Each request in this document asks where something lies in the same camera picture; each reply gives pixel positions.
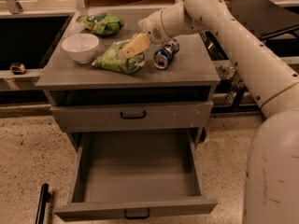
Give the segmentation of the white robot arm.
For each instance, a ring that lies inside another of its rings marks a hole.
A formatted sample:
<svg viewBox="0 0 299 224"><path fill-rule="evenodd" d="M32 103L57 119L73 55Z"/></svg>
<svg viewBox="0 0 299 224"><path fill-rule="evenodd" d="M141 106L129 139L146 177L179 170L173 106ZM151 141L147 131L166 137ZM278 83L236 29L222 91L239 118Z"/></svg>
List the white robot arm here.
<svg viewBox="0 0 299 224"><path fill-rule="evenodd" d="M177 35L211 32L266 121L249 148L243 224L299 224L299 77L237 21L223 0L183 0L139 23L121 50L131 58Z"/></svg>

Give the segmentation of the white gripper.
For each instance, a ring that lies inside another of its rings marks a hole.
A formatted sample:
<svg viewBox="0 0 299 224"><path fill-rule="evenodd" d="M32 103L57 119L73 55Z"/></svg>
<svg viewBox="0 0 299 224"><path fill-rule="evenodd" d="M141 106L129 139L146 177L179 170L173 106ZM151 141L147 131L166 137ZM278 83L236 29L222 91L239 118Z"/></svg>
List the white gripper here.
<svg viewBox="0 0 299 224"><path fill-rule="evenodd" d="M162 14L163 12L158 10L138 22L143 33L133 35L130 41L121 49L123 58L128 59L143 52L150 46L150 42L162 44L170 39L163 26Z"/></svg>

